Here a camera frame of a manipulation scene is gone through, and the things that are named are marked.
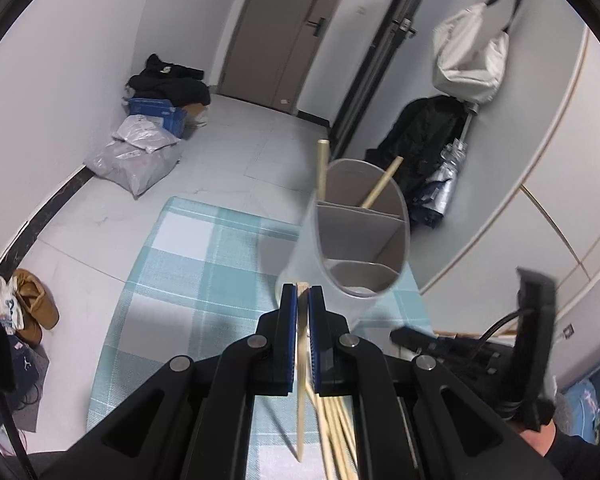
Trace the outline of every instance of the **black clothes pile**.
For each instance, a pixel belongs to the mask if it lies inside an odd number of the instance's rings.
[[[386,170],[396,156],[403,157],[394,179],[411,206],[427,177],[440,167],[442,149],[462,134],[467,113],[455,97],[416,99],[403,108],[380,145],[366,150],[365,160]]]
[[[151,54],[144,70],[132,76],[128,84],[136,91],[134,97],[168,99],[177,107],[193,103],[207,106],[211,97],[209,88],[202,82],[204,76],[203,70],[164,63],[156,54]]]

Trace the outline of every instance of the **door handle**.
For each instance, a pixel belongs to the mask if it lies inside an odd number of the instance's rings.
[[[320,18],[317,22],[306,22],[305,25],[309,25],[309,27],[313,27],[315,29],[314,36],[317,38],[320,36],[320,32],[322,31],[325,21],[325,18]]]

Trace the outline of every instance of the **brown slipper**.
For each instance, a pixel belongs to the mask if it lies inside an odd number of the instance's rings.
[[[16,330],[16,334],[25,343],[31,346],[38,346],[42,341],[42,329],[38,322],[33,319],[30,314],[24,308],[24,304],[18,298],[20,303],[20,309],[22,310],[22,320],[24,321],[24,328],[22,330]]]
[[[17,297],[20,306],[33,317],[42,328],[51,330],[60,319],[58,309],[49,297],[45,287],[26,269],[13,271],[18,282]]]

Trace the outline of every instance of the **black baseboard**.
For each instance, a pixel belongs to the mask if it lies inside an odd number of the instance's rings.
[[[40,208],[0,260],[0,276],[9,281],[45,225],[92,176],[93,171],[82,168]]]
[[[325,128],[331,128],[329,121],[327,119],[323,119],[322,117],[318,117],[317,115],[308,114],[307,112],[303,112],[302,110],[298,110],[298,119],[304,119],[305,121],[309,121],[310,123],[319,124],[320,126],[324,126]]]

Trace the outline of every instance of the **blue storage bin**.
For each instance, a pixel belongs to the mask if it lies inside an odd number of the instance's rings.
[[[133,97],[127,99],[129,104],[129,115],[148,115],[161,117],[164,122],[162,127],[173,135],[182,138],[187,111],[184,108],[176,108],[168,99],[143,99]]]

